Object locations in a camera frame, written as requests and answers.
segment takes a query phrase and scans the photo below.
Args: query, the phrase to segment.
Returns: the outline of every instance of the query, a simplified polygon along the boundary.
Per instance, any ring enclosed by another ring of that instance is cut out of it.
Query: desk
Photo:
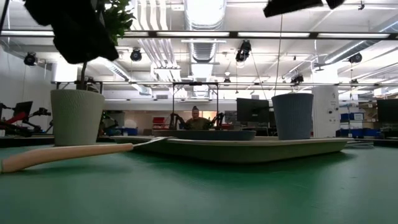
[[[0,223],[397,223],[397,170],[381,147],[251,166],[72,159],[1,174]]]

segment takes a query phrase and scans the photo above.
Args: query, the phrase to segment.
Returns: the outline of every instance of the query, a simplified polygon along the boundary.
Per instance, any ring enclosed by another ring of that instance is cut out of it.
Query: gray plant pot
[[[272,97],[279,140],[310,139],[313,95],[289,93]]]
[[[105,97],[85,90],[52,90],[56,146],[95,144]]]

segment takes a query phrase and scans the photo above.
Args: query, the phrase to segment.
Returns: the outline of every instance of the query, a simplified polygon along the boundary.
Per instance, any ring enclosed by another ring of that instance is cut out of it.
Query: white plant pot
[[[52,90],[53,134],[56,146],[96,143],[105,97],[85,90]]]

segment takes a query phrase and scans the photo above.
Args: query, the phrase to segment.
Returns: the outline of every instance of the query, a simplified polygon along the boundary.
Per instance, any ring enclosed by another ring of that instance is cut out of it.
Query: person
[[[194,106],[192,108],[192,118],[185,122],[189,130],[209,130],[209,120],[199,117],[199,109]]]

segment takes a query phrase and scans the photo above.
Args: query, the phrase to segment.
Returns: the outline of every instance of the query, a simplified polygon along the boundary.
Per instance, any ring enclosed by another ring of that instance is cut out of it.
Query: green table surface
[[[37,147],[0,149],[0,158]],[[398,149],[250,166],[120,153],[0,175],[0,223],[398,223]]]

